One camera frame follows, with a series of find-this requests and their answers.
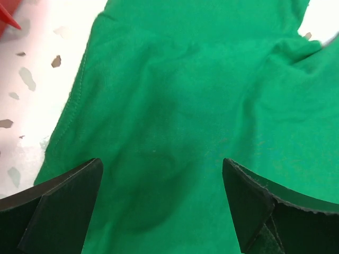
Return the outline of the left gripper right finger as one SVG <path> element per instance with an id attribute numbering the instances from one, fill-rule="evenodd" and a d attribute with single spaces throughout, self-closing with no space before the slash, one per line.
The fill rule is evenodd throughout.
<path id="1" fill-rule="evenodd" d="M 338 253 L 338 204 L 224 159 L 222 177 L 241 253 Z"/>

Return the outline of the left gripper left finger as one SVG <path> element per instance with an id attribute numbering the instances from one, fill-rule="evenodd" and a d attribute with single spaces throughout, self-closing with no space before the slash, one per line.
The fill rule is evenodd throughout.
<path id="1" fill-rule="evenodd" d="M 102 175 L 95 158 L 1 199 L 1 253 L 81 253 Z"/>

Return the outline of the green t shirt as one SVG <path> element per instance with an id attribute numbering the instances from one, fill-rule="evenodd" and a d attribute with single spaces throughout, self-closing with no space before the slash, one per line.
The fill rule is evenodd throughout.
<path id="1" fill-rule="evenodd" d="M 36 183 L 102 160 L 83 253 L 239 253 L 230 158 L 338 202 L 338 42 L 309 1 L 108 1 Z"/>

